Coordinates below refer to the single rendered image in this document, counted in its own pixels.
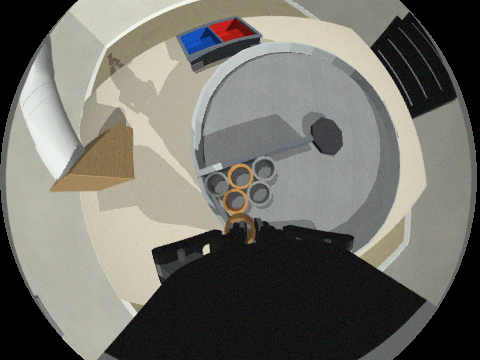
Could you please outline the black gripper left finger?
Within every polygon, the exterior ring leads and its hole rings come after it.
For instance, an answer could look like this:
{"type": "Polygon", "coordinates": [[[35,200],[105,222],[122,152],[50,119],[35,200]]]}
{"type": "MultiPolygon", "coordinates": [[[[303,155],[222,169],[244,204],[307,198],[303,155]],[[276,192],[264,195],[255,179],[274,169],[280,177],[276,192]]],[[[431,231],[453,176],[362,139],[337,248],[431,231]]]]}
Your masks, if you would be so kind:
{"type": "MultiPolygon", "coordinates": [[[[203,257],[203,247],[209,244],[210,253],[247,243],[247,224],[233,224],[230,232],[222,235],[221,230],[205,233],[152,249],[152,256],[160,283],[187,263],[203,257]]],[[[208,255],[205,254],[205,255],[208,255]]],[[[204,255],[204,256],[205,256],[204,255]]]]}

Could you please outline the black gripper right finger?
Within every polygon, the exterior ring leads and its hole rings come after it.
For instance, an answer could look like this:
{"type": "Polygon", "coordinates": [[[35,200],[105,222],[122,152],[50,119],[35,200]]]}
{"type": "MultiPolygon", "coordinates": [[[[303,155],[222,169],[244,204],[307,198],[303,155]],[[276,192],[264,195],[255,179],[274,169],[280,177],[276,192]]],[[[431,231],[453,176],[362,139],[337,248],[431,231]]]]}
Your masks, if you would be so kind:
{"type": "Polygon", "coordinates": [[[261,218],[254,218],[254,226],[256,230],[256,242],[300,238],[332,243],[351,252],[353,248],[354,237],[348,234],[327,232],[294,225],[284,226],[283,231],[281,229],[274,230],[274,226],[270,226],[268,222],[262,221],[261,218]]]}

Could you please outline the bronze bushing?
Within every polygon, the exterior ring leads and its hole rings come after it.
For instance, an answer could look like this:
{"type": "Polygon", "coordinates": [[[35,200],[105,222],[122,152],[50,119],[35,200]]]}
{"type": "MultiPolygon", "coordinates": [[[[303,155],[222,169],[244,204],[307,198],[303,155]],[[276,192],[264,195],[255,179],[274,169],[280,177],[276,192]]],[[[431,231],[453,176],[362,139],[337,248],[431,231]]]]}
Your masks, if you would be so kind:
{"type": "Polygon", "coordinates": [[[231,217],[229,217],[229,219],[226,223],[226,226],[224,228],[224,234],[229,232],[230,231],[229,226],[233,222],[237,222],[237,221],[244,221],[251,226],[251,229],[250,229],[249,233],[247,233],[247,240],[248,240],[248,244],[252,243],[254,238],[255,238],[255,235],[256,235],[256,230],[255,230],[255,226],[254,226],[254,223],[253,223],[253,219],[245,213],[236,213],[236,214],[233,214],[231,217]]]}
{"type": "Polygon", "coordinates": [[[246,209],[246,207],[247,207],[247,205],[248,205],[247,195],[246,195],[246,193],[245,193],[242,189],[236,189],[236,188],[231,189],[231,190],[229,190],[228,192],[225,193],[225,195],[224,195],[224,197],[223,197],[223,205],[224,205],[224,208],[225,208],[228,212],[230,212],[230,213],[232,213],[232,214],[239,213],[239,212],[242,213],[242,212],[246,209]],[[245,197],[245,203],[244,203],[244,205],[243,205],[242,207],[240,207],[240,208],[233,208],[233,207],[231,207],[231,206],[229,205],[229,203],[228,203],[228,196],[229,196],[228,194],[231,193],[231,192],[233,192],[233,191],[240,192],[240,193],[242,193],[243,196],[245,197]]]}
{"type": "Polygon", "coordinates": [[[245,164],[236,164],[234,165],[233,167],[230,168],[229,172],[228,172],[228,180],[229,180],[229,183],[232,185],[232,187],[236,188],[236,189],[244,189],[244,188],[247,188],[253,181],[253,172],[252,170],[250,169],[249,166],[245,165],[245,164]],[[245,186],[237,186],[235,185],[235,183],[233,182],[232,180],[232,174],[233,172],[236,170],[236,169],[239,169],[239,168],[243,168],[245,170],[247,170],[250,174],[250,181],[248,184],[246,184],[245,186]]]}

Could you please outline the grey metal sleeve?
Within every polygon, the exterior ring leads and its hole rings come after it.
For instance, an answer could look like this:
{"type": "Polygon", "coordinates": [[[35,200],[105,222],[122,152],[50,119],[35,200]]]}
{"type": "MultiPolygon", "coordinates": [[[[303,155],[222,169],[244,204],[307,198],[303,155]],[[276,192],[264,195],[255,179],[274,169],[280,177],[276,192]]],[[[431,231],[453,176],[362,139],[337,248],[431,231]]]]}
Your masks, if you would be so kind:
{"type": "Polygon", "coordinates": [[[228,180],[228,176],[221,173],[221,172],[213,172],[213,173],[210,173],[207,178],[205,179],[205,190],[208,192],[208,194],[210,194],[211,196],[214,196],[214,197],[220,197],[220,196],[223,196],[226,192],[228,192],[231,188],[231,184],[229,183],[229,180],[228,180]],[[212,189],[212,186],[211,186],[211,183],[212,183],[212,180],[214,177],[216,176],[223,176],[226,180],[226,189],[224,190],[224,192],[222,193],[217,193],[215,192],[213,189],[212,189]]]}
{"type": "Polygon", "coordinates": [[[255,205],[255,206],[263,206],[263,205],[266,205],[266,204],[270,201],[271,197],[272,197],[271,187],[269,186],[268,183],[266,183],[266,182],[264,182],[264,181],[255,181],[255,182],[251,183],[251,184],[249,185],[248,189],[247,189],[247,198],[248,198],[248,200],[250,201],[250,203],[253,204],[253,205],[255,205]],[[267,193],[266,193],[266,196],[265,196],[265,198],[264,198],[263,200],[261,200],[261,201],[254,201],[254,200],[252,200],[252,199],[250,198],[249,192],[250,192],[251,187],[252,187],[253,185],[255,185],[255,184],[258,184],[258,183],[264,185],[264,187],[266,188],[267,193]]]}
{"type": "Polygon", "coordinates": [[[269,181],[271,180],[272,178],[274,178],[276,172],[277,172],[277,166],[276,166],[276,163],[274,162],[274,160],[270,157],[267,157],[267,156],[261,156],[261,157],[258,157],[254,163],[252,164],[252,172],[253,172],[253,177],[254,179],[256,179],[257,181],[269,181]],[[263,179],[263,178],[260,178],[257,176],[257,174],[255,173],[255,164],[257,164],[258,162],[266,162],[269,164],[270,168],[271,168],[271,174],[269,175],[269,177],[267,179],[263,179]]]}

